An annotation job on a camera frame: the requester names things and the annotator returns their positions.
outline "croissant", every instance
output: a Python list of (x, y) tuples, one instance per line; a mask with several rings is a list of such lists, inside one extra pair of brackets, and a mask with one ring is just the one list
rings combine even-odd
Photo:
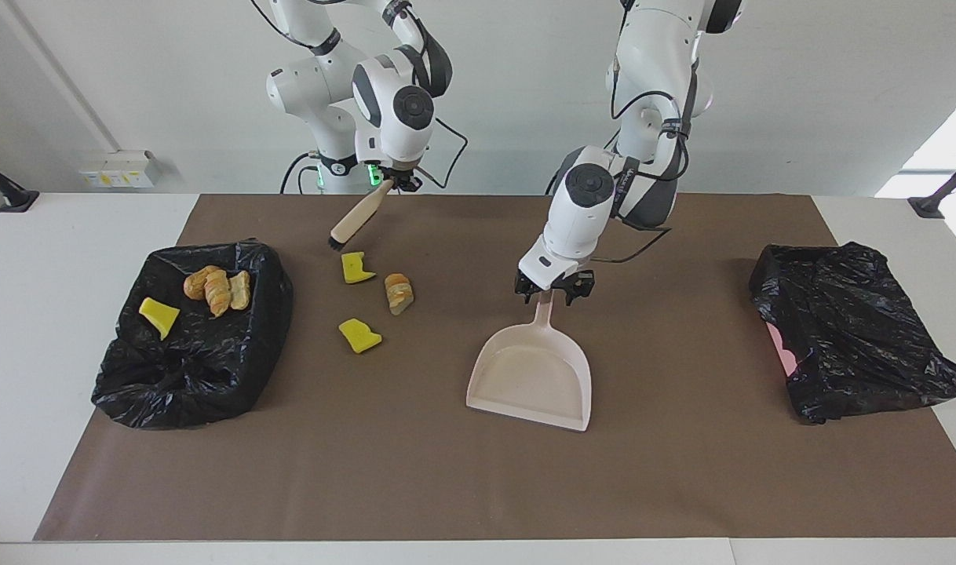
[(398, 315), (405, 312), (405, 308), (413, 303), (412, 283), (402, 273), (395, 272), (388, 275), (388, 278), (384, 279), (384, 287), (388, 291), (388, 307), (391, 308), (391, 314)]
[(241, 271), (230, 278), (230, 307), (232, 310), (244, 310), (251, 301), (251, 275)]
[(192, 273), (184, 280), (184, 295), (194, 301), (201, 301), (206, 297), (206, 276), (216, 271), (219, 267), (208, 265), (202, 268), (202, 271)]
[(210, 305), (210, 312), (214, 318), (220, 318), (227, 308), (230, 307), (231, 294), (230, 282), (227, 280), (227, 272), (222, 268), (216, 269), (206, 275), (206, 304)]

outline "brown table mat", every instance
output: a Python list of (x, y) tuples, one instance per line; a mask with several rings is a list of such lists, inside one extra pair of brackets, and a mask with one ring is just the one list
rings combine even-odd
[[(464, 405), (485, 340), (532, 319), (513, 276), (549, 200), (391, 197), (348, 248), (378, 277), (346, 286), (325, 241), (355, 202), (199, 198), (181, 244), (257, 236), (293, 280), (275, 374), (252, 412), (203, 429), (95, 412), (35, 539), (956, 536), (956, 453), (930, 409), (791, 414), (746, 282), (765, 244), (834, 244), (808, 197), (683, 195), (667, 239), (556, 308), (593, 369), (583, 434)], [(612, 225), (599, 254), (649, 236)], [(390, 272), (416, 290), (399, 318)], [(384, 343), (353, 355), (352, 317)]]

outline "dustpan pan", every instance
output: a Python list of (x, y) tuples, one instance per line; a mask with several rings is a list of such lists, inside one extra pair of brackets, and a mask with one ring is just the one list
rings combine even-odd
[(585, 432), (589, 363), (579, 344), (551, 326), (552, 296), (540, 293), (531, 324), (489, 337), (471, 373), (467, 405)]

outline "black garbage bag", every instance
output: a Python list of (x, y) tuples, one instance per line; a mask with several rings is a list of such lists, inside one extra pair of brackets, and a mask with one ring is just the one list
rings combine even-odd
[(808, 422), (956, 397), (956, 364), (935, 346), (879, 251), (854, 242), (768, 246), (750, 293), (795, 356), (786, 386)]
[[(248, 271), (251, 304), (219, 319), (189, 300), (184, 278), (206, 265)], [(138, 308), (145, 297), (180, 308), (169, 335)], [(279, 255), (254, 239), (170, 247), (149, 254), (119, 314), (91, 401), (113, 421), (137, 428), (181, 428), (244, 414), (258, 400), (282, 351), (293, 286)]]

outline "food item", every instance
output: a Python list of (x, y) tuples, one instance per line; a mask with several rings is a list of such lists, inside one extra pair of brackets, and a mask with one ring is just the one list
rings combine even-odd
[(345, 340), (349, 342), (349, 346), (357, 355), (384, 340), (381, 334), (371, 332), (370, 326), (356, 318), (346, 319), (345, 322), (338, 325), (338, 330), (342, 332)]
[(201, 301), (206, 297), (206, 276), (216, 271), (219, 267), (207, 265), (202, 271), (192, 273), (184, 280), (184, 295), (194, 301)]
[(206, 275), (206, 304), (210, 305), (210, 312), (214, 318), (220, 318), (227, 308), (230, 307), (231, 294), (230, 282), (227, 280), (227, 272), (222, 268), (210, 272)]
[(179, 308), (172, 308), (167, 304), (159, 303), (151, 297), (146, 297), (140, 304), (140, 314), (158, 329), (158, 332), (161, 333), (161, 341), (167, 337), (167, 333), (170, 332), (170, 327), (174, 325), (179, 312)]
[(375, 272), (363, 270), (363, 251), (356, 253), (342, 254), (342, 275), (345, 277), (346, 285), (355, 285), (362, 283), (363, 280), (370, 280), (377, 276)]
[(405, 308), (413, 303), (412, 283), (402, 273), (395, 272), (388, 275), (388, 278), (384, 279), (384, 287), (388, 290), (388, 307), (391, 308), (391, 314), (398, 315), (405, 312)]
[(251, 301), (251, 275), (248, 271), (238, 272), (230, 278), (230, 307), (232, 310), (244, 310)]

